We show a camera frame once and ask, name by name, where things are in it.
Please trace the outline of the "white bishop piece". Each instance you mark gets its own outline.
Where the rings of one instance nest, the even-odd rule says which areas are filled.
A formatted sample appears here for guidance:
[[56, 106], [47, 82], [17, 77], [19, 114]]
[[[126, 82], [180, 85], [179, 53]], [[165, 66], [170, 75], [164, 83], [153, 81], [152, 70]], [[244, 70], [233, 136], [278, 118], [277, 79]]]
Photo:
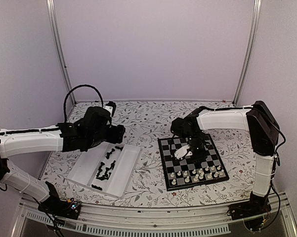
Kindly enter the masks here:
[[193, 182], [198, 182], [199, 181], [199, 175], [196, 174], [194, 177], [193, 177]]

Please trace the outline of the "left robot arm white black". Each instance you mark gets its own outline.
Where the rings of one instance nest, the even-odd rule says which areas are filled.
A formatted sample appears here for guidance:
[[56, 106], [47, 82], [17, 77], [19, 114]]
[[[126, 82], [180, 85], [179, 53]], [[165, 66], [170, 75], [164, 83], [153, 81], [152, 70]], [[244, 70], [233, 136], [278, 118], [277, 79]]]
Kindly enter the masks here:
[[64, 207], [55, 187], [18, 168], [9, 157], [37, 152], [86, 152], [102, 142], [119, 144], [126, 129], [123, 125], [112, 124], [114, 111], [113, 106], [89, 107], [74, 123], [65, 121], [43, 128], [0, 129], [0, 183], [44, 203], [52, 214], [60, 214]]

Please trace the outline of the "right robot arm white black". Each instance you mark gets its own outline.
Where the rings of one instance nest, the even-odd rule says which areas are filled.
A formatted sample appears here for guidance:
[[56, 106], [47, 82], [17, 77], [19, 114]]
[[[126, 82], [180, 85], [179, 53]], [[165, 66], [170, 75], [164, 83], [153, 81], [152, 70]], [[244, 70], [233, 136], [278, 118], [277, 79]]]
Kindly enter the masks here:
[[235, 108], [201, 106], [186, 117], [172, 121], [171, 133], [188, 139], [188, 144], [174, 153], [175, 158], [199, 155], [205, 149], [205, 131], [211, 129], [236, 129], [249, 133], [256, 159], [252, 190], [255, 197], [246, 203], [245, 209], [249, 215], [257, 215], [264, 209], [262, 197], [268, 195], [276, 166], [280, 164], [278, 148], [281, 144], [278, 141], [284, 134], [279, 124], [263, 101]]

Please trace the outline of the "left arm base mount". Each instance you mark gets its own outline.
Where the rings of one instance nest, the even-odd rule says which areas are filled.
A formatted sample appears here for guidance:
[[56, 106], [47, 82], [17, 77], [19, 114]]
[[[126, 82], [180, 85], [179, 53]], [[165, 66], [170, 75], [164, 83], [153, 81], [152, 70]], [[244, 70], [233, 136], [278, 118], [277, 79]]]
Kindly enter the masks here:
[[47, 200], [40, 202], [38, 210], [51, 215], [77, 220], [81, 211], [80, 200], [74, 198], [61, 200], [56, 197], [49, 197]]

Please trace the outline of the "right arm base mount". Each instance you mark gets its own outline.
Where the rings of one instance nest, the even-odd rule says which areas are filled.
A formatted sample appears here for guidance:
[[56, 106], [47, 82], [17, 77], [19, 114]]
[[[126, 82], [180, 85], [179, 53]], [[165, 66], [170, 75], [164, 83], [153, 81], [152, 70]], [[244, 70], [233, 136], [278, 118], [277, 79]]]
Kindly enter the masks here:
[[267, 196], [259, 197], [251, 193], [248, 201], [229, 205], [226, 214], [232, 220], [251, 217], [251, 219], [244, 221], [245, 227], [249, 231], [257, 232], [264, 227], [270, 211], [271, 206]]

